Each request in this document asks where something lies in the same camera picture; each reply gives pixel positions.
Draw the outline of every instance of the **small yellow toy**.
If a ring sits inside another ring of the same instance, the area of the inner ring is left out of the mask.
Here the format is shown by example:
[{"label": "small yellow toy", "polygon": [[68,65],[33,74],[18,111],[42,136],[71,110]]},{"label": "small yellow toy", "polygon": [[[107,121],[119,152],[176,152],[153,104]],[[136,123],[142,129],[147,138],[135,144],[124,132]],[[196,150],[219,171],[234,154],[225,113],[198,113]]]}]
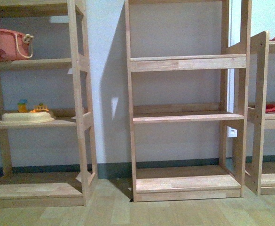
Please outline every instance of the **small yellow toy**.
[{"label": "small yellow toy", "polygon": [[30,111],[31,113],[37,113],[37,112],[49,112],[49,109],[47,108],[47,105],[43,105],[43,103],[40,103],[39,105],[35,105],[34,109]]},{"label": "small yellow toy", "polygon": [[27,113],[28,111],[26,110],[26,103],[27,103],[27,99],[21,99],[19,101],[19,103],[17,104],[18,106],[18,112],[19,113]]}]

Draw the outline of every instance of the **orange toy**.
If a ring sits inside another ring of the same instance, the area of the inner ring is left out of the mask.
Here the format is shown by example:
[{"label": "orange toy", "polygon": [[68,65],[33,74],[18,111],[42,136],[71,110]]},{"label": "orange toy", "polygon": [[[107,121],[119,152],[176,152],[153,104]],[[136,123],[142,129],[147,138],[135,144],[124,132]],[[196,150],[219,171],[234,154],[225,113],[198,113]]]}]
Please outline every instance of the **orange toy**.
[{"label": "orange toy", "polygon": [[43,103],[40,103],[39,105],[35,105],[34,109],[30,111],[31,113],[37,113],[37,112],[49,112],[49,109],[46,105],[43,105]]}]

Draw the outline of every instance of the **blue-gray baseboard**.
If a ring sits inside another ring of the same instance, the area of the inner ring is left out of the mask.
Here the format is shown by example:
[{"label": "blue-gray baseboard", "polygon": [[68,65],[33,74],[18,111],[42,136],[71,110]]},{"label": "blue-gray baseboard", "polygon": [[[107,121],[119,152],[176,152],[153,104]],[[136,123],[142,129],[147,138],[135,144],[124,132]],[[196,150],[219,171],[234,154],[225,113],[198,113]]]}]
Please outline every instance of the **blue-gray baseboard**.
[{"label": "blue-gray baseboard", "polygon": [[[246,157],[246,162],[251,162],[252,157]],[[267,155],[264,162],[275,161],[275,155]],[[137,168],[163,168],[180,166],[203,166],[217,165],[219,159],[193,159],[174,161],[143,161],[137,163]],[[58,166],[25,166],[13,167],[14,173],[39,173],[39,172],[76,172],[80,171],[79,165],[58,165]],[[130,162],[100,163],[98,164],[99,179],[130,178],[132,174]]]}]

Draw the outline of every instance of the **basket handle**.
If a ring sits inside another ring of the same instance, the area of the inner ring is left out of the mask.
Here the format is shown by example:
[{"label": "basket handle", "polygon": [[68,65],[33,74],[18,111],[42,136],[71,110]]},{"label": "basket handle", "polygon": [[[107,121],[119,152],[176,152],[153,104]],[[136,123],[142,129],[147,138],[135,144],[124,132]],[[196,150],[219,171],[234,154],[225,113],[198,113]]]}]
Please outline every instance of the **basket handle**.
[{"label": "basket handle", "polygon": [[20,52],[20,50],[19,50],[17,34],[15,34],[15,40],[16,40],[16,48],[17,48],[18,53],[19,53],[22,57],[24,57],[24,58],[27,58],[27,59],[32,58],[32,57],[33,57],[33,42],[30,43],[32,54],[31,54],[30,56],[25,56],[25,55],[23,55],[23,54]]}]

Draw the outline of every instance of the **plastic container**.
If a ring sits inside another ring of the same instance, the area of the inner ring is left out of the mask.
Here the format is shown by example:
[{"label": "plastic container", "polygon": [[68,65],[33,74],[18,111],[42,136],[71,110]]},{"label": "plastic container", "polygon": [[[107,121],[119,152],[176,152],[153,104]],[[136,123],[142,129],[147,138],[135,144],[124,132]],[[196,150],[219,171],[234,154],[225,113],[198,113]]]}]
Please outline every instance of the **plastic container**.
[{"label": "plastic container", "polygon": [[38,113],[4,113],[0,124],[28,125],[55,120],[52,112]]},{"label": "plastic container", "polygon": [[27,60],[30,58],[30,44],[24,43],[24,37],[25,34],[23,33],[0,29],[0,61]]}]

